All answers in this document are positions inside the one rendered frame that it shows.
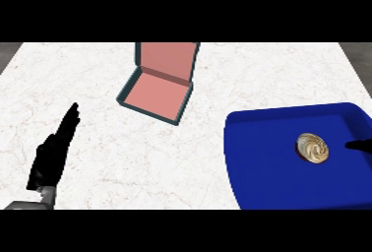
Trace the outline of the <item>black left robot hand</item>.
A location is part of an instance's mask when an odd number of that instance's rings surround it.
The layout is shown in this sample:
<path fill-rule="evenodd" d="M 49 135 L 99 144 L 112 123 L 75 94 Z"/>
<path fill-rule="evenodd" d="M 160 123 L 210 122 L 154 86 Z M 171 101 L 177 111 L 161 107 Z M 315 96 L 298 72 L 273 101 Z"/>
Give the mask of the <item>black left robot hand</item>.
<path fill-rule="evenodd" d="M 37 147 L 37 156 L 31 167 L 27 189 L 55 187 L 64 172 L 70 144 L 80 123 L 78 104 L 72 103 L 62 117 L 58 130 L 46 137 Z"/>

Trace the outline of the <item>cream swirl cupcake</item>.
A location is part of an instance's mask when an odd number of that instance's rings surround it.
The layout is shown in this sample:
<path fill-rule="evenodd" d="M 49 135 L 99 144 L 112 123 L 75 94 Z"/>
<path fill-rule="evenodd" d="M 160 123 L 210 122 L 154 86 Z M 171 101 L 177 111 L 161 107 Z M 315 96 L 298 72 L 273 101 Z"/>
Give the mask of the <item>cream swirl cupcake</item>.
<path fill-rule="evenodd" d="M 329 148 L 325 140 L 313 133 L 303 133 L 297 139 L 297 150 L 304 159 L 312 163 L 328 160 Z"/>

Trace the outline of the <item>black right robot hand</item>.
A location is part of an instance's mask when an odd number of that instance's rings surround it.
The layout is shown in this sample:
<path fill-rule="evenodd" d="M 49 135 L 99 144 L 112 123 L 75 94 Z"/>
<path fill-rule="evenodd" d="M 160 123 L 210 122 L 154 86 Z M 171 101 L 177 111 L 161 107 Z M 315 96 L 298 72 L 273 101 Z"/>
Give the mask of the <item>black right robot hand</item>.
<path fill-rule="evenodd" d="M 372 139 L 347 142 L 346 147 L 350 150 L 362 151 L 368 154 L 372 154 Z"/>

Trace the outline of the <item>blue tray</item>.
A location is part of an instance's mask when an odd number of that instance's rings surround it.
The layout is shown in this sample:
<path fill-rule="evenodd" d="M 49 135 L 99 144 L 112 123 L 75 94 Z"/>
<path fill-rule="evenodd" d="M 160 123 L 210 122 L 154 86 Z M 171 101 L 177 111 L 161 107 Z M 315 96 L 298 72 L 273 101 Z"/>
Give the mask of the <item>blue tray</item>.
<path fill-rule="evenodd" d="M 325 140 L 329 156 L 301 159 L 301 134 Z M 372 209 L 372 155 L 346 143 L 372 139 L 372 118 L 350 103 L 236 111 L 225 128 L 232 190 L 244 209 Z"/>

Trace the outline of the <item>pink open box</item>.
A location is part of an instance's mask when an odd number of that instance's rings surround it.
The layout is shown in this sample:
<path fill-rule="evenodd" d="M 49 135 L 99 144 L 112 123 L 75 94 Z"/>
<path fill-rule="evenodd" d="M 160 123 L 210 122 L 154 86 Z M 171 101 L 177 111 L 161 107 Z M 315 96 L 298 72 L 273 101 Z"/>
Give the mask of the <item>pink open box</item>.
<path fill-rule="evenodd" d="M 117 96 L 118 104 L 177 125 L 194 91 L 199 42 L 137 42 L 136 69 Z"/>

